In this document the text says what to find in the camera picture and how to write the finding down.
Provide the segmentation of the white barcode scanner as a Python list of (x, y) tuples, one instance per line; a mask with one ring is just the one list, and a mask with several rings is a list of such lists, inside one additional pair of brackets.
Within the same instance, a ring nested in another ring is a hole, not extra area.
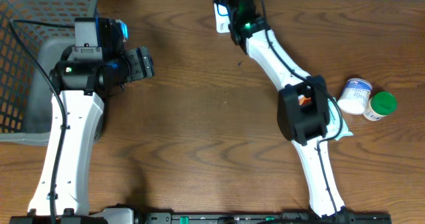
[(214, 15), (216, 21), (216, 31), (218, 33), (229, 33), (230, 19), (226, 3), (220, 0), (213, 0)]

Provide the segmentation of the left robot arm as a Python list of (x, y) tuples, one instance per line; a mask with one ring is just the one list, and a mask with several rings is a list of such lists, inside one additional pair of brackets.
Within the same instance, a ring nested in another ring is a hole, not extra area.
[(52, 124), (41, 178), (27, 214), (11, 223), (137, 223), (125, 205), (90, 213), (88, 173), (104, 99), (130, 77), (126, 61), (60, 61), (50, 72)]

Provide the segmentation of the white tub with blue label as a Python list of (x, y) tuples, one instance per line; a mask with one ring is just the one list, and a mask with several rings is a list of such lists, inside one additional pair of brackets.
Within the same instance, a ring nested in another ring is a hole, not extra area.
[(371, 94), (372, 85), (362, 78), (350, 78), (337, 101), (342, 111), (360, 115), (366, 110)]

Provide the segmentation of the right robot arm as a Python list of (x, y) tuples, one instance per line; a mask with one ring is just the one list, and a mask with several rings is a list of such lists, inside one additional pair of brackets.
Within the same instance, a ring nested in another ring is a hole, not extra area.
[(309, 204), (321, 219), (338, 222), (345, 206), (327, 153), (329, 105), (336, 103), (325, 79), (300, 68), (282, 48), (254, 0), (214, 0), (226, 9), (232, 41), (255, 60), (278, 92), (277, 123), (283, 137), (297, 151), (309, 188)]

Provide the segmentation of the green lid jar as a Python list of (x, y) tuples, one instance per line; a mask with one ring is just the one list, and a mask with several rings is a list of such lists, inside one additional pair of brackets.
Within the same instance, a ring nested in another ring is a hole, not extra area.
[(369, 99), (363, 116), (370, 121), (379, 121), (397, 109), (395, 96), (389, 92), (378, 92)]

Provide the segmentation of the orange small box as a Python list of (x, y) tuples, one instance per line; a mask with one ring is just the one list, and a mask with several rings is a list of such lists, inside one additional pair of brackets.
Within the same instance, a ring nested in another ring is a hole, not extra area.
[(311, 97), (306, 97), (304, 95), (298, 96), (298, 102), (300, 106), (304, 106), (311, 102)]

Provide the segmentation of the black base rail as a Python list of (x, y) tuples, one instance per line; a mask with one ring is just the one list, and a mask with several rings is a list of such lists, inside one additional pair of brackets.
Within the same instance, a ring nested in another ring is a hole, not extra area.
[(255, 224), (255, 223), (347, 223), (347, 224), (391, 224), (389, 214), (355, 214), (342, 210), (337, 217), (318, 217), (312, 213), (286, 212), (282, 214), (139, 214), (131, 209), (106, 209), (93, 214), (103, 217), (108, 223), (145, 224)]

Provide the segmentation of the grey plastic mesh basket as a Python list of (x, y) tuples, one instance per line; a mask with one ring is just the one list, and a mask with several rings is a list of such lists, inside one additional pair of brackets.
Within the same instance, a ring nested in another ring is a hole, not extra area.
[(77, 17), (96, 15), (97, 0), (1, 0), (1, 141), (46, 146), (52, 93), (34, 67), (50, 72), (74, 44)]

